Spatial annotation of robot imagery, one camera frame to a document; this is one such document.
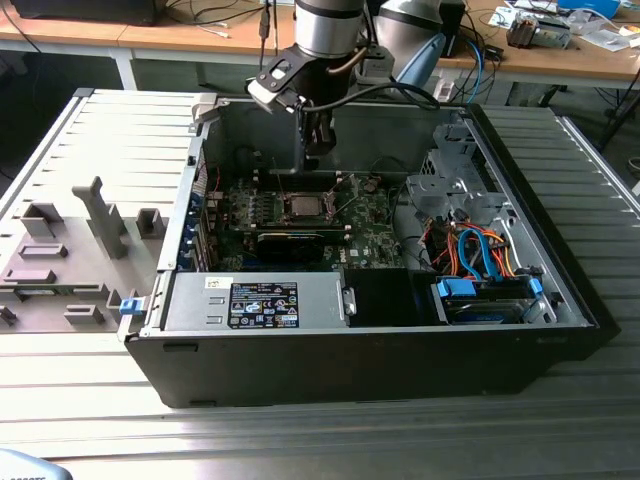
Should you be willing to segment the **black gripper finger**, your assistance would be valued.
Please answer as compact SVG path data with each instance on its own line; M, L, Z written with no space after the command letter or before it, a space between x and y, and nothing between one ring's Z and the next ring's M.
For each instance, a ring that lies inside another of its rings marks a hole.
M316 128L318 155L328 155L336 145L333 111L327 110L318 114Z
M320 140L318 134L318 115L302 112L300 127L301 143L304 154L303 169L305 171L314 171L318 168L319 158L321 156L318 146L318 141Z

